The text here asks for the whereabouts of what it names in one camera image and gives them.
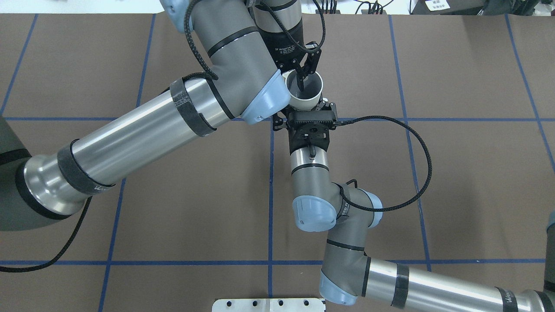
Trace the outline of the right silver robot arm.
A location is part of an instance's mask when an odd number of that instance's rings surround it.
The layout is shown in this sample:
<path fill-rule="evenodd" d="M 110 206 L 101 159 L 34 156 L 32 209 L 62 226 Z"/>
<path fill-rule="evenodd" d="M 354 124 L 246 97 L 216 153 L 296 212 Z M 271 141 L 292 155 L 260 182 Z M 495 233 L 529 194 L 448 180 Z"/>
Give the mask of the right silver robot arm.
<path fill-rule="evenodd" d="M 554 215 L 546 229 L 547 248 L 541 291 L 514 293 L 483 286 L 405 264 L 370 257 L 365 251 L 369 229 L 384 212 L 416 202 L 432 176 L 431 156 L 422 137 L 404 122 L 382 115 L 340 121 L 335 105 L 319 97 L 297 100 L 272 116 L 274 130 L 289 134 L 290 173 L 293 178 L 293 214 L 305 232 L 327 232 L 319 292 L 328 302 L 352 306 L 362 297 L 382 300 L 397 309 L 423 312 L 552 312 L 554 310 Z M 358 187 L 355 179 L 332 182 L 327 149 L 329 132 L 339 126 L 369 119 L 394 122 L 420 142 L 428 163 L 428 175 L 415 196 L 404 203 L 384 207 L 372 193 Z"/>

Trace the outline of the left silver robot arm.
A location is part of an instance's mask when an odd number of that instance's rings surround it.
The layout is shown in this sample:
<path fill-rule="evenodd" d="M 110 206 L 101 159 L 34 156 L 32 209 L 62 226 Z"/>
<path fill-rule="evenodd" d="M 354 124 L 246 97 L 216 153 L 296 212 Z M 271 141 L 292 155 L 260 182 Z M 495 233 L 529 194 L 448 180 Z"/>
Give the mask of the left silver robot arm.
<path fill-rule="evenodd" d="M 1 119 L 1 230 L 62 221 L 119 180 L 240 117 L 261 122 L 291 98 L 283 72 L 304 54 L 298 0 L 163 0 L 203 71 L 52 155 L 31 156 Z"/>

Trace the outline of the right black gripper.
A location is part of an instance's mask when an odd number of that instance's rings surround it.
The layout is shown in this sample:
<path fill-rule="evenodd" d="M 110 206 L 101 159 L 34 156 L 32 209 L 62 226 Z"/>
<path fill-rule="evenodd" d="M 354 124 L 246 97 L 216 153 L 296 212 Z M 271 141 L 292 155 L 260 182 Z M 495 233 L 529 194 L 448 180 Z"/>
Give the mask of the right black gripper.
<path fill-rule="evenodd" d="M 272 131 L 287 130 L 289 153 L 301 148 L 327 152 L 330 144 L 330 130 L 335 130 L 337 118 L 336 104 L 323 97 L 310 111 L 295 110 L 289 105 L 271 116 Z"/>

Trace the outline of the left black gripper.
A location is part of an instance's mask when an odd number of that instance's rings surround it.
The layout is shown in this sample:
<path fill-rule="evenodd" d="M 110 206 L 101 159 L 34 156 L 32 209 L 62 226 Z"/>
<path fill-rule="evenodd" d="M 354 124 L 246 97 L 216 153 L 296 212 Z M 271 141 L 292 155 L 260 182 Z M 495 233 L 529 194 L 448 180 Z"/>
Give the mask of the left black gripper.
<path fill-rule="evenodd" d="M 300 91 L 304 91 L 304 81 L 309 75 L 317 71 L 319 59 L 321 57 L 320 45 L 315 41 L 305 44 L 306 50 L 302 51 L 290 40 L 286 33 L 272 33 L 265 31 L 265 44 L 268 48 L 276 67 L 281 72 L 297 69 L 297 86 Z"/>

